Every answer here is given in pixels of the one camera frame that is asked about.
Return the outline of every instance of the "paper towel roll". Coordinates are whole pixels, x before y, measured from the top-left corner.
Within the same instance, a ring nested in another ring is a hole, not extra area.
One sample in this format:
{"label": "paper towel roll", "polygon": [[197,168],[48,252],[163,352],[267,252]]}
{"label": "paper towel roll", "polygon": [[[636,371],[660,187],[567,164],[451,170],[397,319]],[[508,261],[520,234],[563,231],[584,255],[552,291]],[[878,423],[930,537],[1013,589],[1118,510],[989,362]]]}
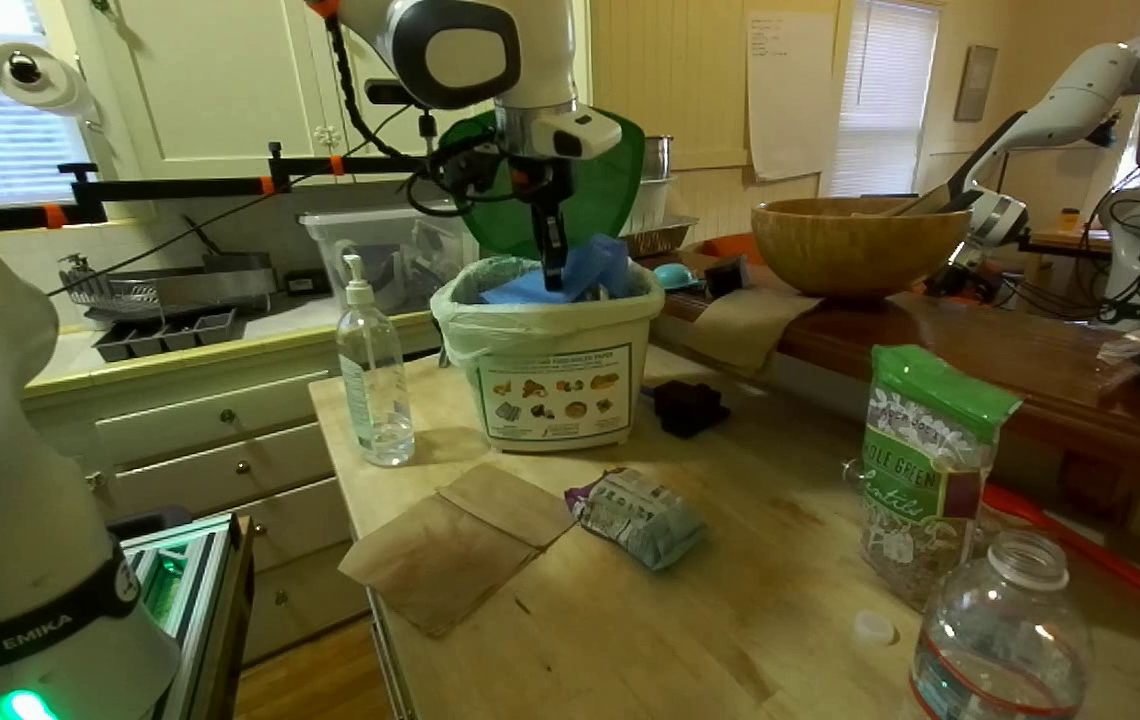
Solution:
{"label": "paper towel roll", "polygon": [[39,111],[94,115],[86,76],[39,42],[0,42],[0,91]]}

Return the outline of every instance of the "green snack bag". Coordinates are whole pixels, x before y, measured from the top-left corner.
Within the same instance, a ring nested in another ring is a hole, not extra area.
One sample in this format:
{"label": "green snack bag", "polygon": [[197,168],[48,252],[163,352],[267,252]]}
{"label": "green snack bag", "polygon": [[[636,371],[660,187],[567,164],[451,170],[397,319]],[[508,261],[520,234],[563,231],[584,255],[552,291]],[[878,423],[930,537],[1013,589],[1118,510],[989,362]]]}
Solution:
{"label": "green snack bag", "polygon": [[1022,396],[922,342],[874,348],[864,417],[864,561],[913,607],[967,561],[972,518]]}

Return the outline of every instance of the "basket label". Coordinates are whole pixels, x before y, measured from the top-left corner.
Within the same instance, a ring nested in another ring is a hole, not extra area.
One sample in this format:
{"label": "basket label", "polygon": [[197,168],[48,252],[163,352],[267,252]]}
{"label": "basket label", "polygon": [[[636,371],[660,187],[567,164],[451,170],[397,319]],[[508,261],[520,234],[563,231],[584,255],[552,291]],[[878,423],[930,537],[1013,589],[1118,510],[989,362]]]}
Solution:
{"label": "basket label", "polygon": [[588,440],[631,423],[631,348],[486,356],[475,368],[493,440]]}

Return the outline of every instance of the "box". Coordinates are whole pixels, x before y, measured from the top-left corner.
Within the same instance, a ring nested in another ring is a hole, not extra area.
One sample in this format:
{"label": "box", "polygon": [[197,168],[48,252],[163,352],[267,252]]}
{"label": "box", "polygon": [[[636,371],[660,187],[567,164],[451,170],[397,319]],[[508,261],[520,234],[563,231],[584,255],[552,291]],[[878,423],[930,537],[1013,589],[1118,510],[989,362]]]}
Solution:
{"label": "box", "polygon": [[467,376],[486,434],[505,453],[620,442],[631,430],[650,328],[665,303],[631,262],[636,297],[595,303],[474,303],[537,261],[490,255],[431,297],[447,360]]}
{"label": "box", "polygon": [[417,209],[317,210],[302,215],[326,255],[334,297],[344,288],[344,252],[362,252],[380,313],[426,313],[431,291],[482,255],[474,231],[451,215]]}

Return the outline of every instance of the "plastic bottle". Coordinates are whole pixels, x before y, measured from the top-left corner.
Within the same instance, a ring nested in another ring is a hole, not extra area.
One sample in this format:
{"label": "plastic bottle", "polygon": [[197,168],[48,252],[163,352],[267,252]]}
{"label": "plastic bottle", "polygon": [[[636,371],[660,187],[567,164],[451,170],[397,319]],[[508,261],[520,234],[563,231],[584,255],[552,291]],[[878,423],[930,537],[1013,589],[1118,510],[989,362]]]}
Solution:
{"label": "plastic bottle", "polygon": [[913,692],[930,716],[1077,716],[1093,633],[1071,611],[1064,550],[1036,531],[1005,531],[983,561],[934,596]]}
{"label": "plastic bottle", "polygon": [[417,453],[408,381],[397,323],[375,309],[375,291],[365,279],[365,261],[344,255],[344,313],[335,323],[335,356],[344,376],[348,410],[362,453],[374,465],[408,465]]}

